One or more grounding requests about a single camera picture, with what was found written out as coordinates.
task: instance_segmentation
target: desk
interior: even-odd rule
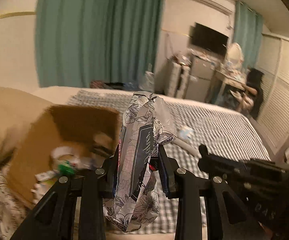
[[[220,72],[219,70],[215,71],[213,79],[215,79],[215,80],[212,82],[212,88],[211,88],[211,92],[210,92],[210,96],[211,97],[212,97],[213,92],[214,92],[214,87],[215,87],[216,81],[219,80],[219,81],[222,82],[220,91],[219,91],[219,93],[217,95],[216,102],[218,101],[220,96],[222,96],[222,94],[224,92],[224,88],[225,88],[226,85],[230,85],[230,86],[233,86],[235,88],[238,88],[238,89],[241,89],[241,90],[245,91],[245,89],[242,86],[242,84],[245,84],[244,82],[240,82],[240,81],[236,80],[235,78]]]

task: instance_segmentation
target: green curtain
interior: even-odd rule
[[[38,0],[41,87],[137,81],[154,67],[164,0]]]
[[[244,62],[242,67],[254,67],[257,61],[262,39],[263,17],[248,5],[236,2],[233,42],[240,45]]]

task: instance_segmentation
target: television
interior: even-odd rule
[[[227,52],[227,42],[228,36],[196,23],[191,44],[225,56]]]

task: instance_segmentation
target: floral package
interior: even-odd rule
[[[123,114],[115,197],[103,200],[105,217],[123,232],[139,230],[158,216],[158,144],[173,141],[175,134],[162,98],[144,91],[133,94]]]

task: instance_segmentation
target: white wall-mounted air conditioner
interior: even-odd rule
[[[224,14],[230,15],[235,11],[235,5],[227,0],[195,0],[202,2]]]

